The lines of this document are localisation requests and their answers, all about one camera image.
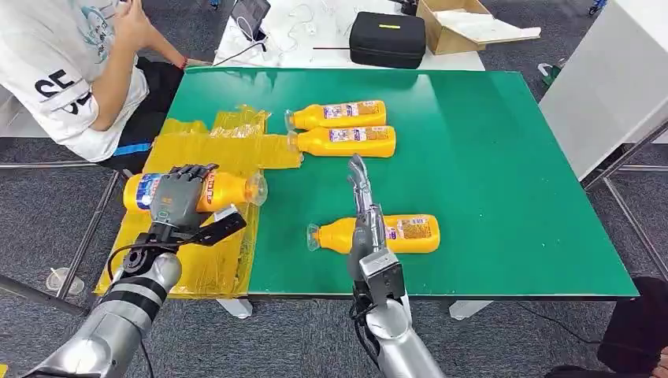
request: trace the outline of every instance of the yellow bottle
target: yellow bottle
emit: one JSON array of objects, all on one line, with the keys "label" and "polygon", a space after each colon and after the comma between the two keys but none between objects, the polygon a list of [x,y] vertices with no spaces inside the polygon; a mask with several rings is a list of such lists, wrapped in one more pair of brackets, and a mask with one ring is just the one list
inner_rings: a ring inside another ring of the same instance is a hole
[{"label": "yellow bottle", "polygon": [[315,156],[389,158],[395,153],[396,132],[391,126],[365,128],[315,128],[288,132],[288,149]]},{"label": "yellow bottle", "polygon": [[309,105],[302,110],[285,112],[288,130],[296,128],[349,128],[387,124],[385,103],[381,100],[345,102],[334,105]]},{"label": "yellow bottle", "polygon": [[[440,244],[438,221],[433,215],[386,215],[385,240],[396,254],[428,254]],[[351,252],[355,218],[342,218],[332,224],[306,229],[309,250],[327,248],[340,254]]]},{"label": "yellow bottle", "polygon": [[[129,212],[149,210],[162,173],[134,175],[128,179],[123,190],[123,204]],[[259,173],[248,180],[227,172],[212,171],[202,185],[202,195],[197,203],[200,213],[215,212],[230,204],[243,202],[257,206],[267,199],[267,182]]]}]

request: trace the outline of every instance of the green table mat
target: green table mat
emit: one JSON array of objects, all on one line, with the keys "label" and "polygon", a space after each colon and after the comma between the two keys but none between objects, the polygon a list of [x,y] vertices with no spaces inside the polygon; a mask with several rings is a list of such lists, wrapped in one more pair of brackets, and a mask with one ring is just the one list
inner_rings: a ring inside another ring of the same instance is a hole
[{"label": "green table mat", "polygon": [[[412,295],[631,296],[637,291],[521,75],[384,69],[193,69],[169,116],[213,124],[248,104],[273,115],[382,99],[394,157],[366,158],[386,214],[430,213],[438,250],[399,255]],[[265,171],[251,294],[344,295],[346,256],[309,252],[306,226],[354,216],[347,158]]]}]

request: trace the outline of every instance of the robotic hand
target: robotic hand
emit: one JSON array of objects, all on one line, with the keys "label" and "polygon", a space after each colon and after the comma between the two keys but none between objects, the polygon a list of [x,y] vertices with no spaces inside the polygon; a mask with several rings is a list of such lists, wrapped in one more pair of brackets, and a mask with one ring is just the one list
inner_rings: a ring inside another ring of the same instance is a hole
[{"label": "robotic hand", "polygon": [[356,154],[348,167],[357,220],[347,268],[354,281],[350,315],[359,342],[387,378],[445,377],[413,330],[402,266],[385,243],[383,212],[373,203],[366,166]]},{"label": "robotic hand", "polygon": [[246,226],[234,210],[205,227],[211,213],[195,207],[206,176],[216,165],[174,167],[160,179],[150,204],[153,223],[139,234],[135,244],[115,250],[130,250],[98,305],[76,334],[26,377],[99,377],[125,374],[141,340],[181,277],[176,257],[180,246],[196,243],[212,246]]}]

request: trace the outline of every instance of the yellow plastic wrap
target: yellow plastic wrap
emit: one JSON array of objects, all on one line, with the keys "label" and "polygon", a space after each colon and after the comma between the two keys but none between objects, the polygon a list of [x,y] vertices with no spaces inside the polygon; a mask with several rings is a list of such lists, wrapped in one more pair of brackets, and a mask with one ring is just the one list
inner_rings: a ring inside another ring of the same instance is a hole
[{"label": "yellow plastic wrap", "polygon": [[[296,168],[299,154],[280,151],[284,135],[264,135],[266,112],[255,112],[241,106],[238,113],[219,113],[209,133],[201,121],[167,120],[155,139],[144,172],[168,172],[175,165],[219,164],[220,170],[239,177],[250,177],[262,167]],[[237,206],[247,226],[215,246],[182,246],[177,254],[183,266],[178,284],[170,298],[234,298],[247,292],[255,240],[258,230],[257,206]],[[137,235],[148,230],[150,214],[126,213],[113,249],[135,242]],[[116,271],[123,260],[121,252],[112,261]],[[102,272],[95,293],[109,287],[106,270]]]}]

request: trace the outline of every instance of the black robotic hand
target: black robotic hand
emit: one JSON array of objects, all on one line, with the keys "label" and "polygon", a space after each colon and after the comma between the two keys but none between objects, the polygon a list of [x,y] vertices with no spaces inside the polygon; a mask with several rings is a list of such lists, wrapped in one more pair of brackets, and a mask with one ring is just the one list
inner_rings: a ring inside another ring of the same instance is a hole
[{"label": "black robotic hand", "polygon": [[160,179],[150,204],[153,222],[168,224],[182,232],[197,230],[211,216],[198,213],[196,208],[204,180],[216,168],[216,164],[172,168]]}]

